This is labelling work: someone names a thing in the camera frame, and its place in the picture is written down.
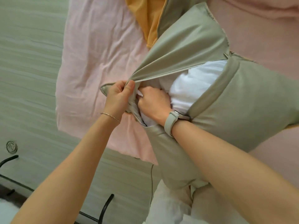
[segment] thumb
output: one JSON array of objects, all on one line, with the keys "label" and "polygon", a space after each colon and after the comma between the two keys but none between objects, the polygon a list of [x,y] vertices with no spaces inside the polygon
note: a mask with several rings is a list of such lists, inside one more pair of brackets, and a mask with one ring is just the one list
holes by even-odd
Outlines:
[{"label": "thumb", "polygon": [[126,97],[129,98],[129,96],[132,95],[133,91],[135,89],[135,82],[133,80],[130,80],[128,84],[125,86],[125,88],[122,91],[122,94]]}]

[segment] yellow fabric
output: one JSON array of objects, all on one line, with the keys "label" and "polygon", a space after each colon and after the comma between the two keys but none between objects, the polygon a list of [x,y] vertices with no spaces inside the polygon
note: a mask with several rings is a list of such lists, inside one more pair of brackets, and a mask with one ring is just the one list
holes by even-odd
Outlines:
[{"label": "yellow fabric", "polygon": [[166,0],[126,0],[144,33],[148,48],[157,41],[158,23],[165,2]]}]

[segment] hand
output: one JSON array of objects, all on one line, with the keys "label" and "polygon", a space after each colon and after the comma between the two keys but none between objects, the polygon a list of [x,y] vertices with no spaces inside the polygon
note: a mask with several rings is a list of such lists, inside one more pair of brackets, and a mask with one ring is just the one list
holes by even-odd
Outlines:
[{"label": "hand", "polygon": [[135,82],[118,81],[108,91],[104,113],[110,114],[121,121],[121,117],[128,106],[129,97],[132,95]]},{"label": "hand", "polygon": [[143,97],[137,95],[139,109],[144,115],[164,126],[172,111],[169,95],[163,90],[150,86],[140,87],[139,91],[143,94]]}]

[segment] pink bedsheet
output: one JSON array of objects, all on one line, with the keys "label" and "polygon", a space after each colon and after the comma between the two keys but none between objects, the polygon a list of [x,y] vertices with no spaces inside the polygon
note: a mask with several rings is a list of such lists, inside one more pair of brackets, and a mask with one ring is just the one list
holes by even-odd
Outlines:
[{"label": "pink bedsheet", "polygon": [[[232,51],[299,80],[299,0],[209,0],[208,5]],[[71,0],[57,79],[58,129],[81,138],[103,109],[99,87],[127,79],[146,53],[124,0]],[[299,128],[282,131],[252,152],[297,187],[298,136]],[[130,115],[108,147],[157,163],[144,130]]]}]

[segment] cord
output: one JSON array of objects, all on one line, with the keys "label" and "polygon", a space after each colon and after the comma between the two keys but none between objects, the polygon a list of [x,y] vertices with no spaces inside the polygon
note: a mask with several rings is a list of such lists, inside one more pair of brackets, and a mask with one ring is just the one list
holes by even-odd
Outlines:
[{"label": "cord", "polygon": [[151,192],[152,192],[152,195],[151,195],[151,197],[150,197],[150,205],[152,204],[152,198],[153,198],[153,196],[154,196],[154,187],[153,187],[153,179],[152,179],[152,169],[153,169],[153,167],[154,167],[154,165],[152,165],[152,168],[151,168],[151,170],[150,170],[150,179],[151,179],[151,182],[152,182],[152,190],[151,190]]}]

